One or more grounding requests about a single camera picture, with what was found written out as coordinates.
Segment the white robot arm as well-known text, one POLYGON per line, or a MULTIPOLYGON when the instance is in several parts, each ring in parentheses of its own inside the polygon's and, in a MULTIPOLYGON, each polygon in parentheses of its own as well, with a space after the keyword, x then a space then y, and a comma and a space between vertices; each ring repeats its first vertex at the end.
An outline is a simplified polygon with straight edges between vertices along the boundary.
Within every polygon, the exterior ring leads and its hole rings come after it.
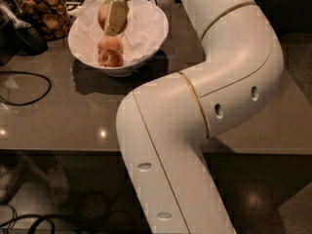
POLYGON ((130 92, 116 131, 152 234, 236 234, 201 146, 277 91, 279 40, 254 0, 181 0, 205 60, 130 92))

